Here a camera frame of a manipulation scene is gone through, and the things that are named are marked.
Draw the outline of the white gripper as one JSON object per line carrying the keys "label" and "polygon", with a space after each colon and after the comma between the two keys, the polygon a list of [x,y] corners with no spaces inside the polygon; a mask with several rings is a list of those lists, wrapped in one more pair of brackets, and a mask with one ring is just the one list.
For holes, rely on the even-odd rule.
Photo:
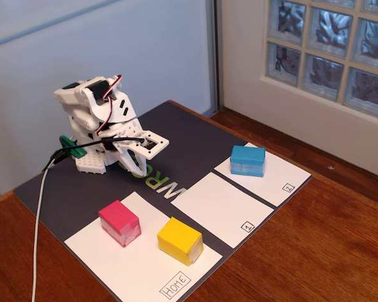
{"label": "white gripper", "polygon": [[[147,162],[146,158],[142,155],[145,154],[144,147],[141,144],[145,140],[145,131],[139,126],[137,121],[131,121],[124,124],[117,124],[110,127],[110,137],[120,138],[120,137],[130,137],[130,138],[141,138],[141,141],[131,140],[122,142],[111,143],[112,148],[108,151],[109,154],[118,154],[118,160],[123,164],[123,166],[132,174],[138,176],[144,176],[147,174]],[[135,161],[131,158],[128,150],[135,152]]]}

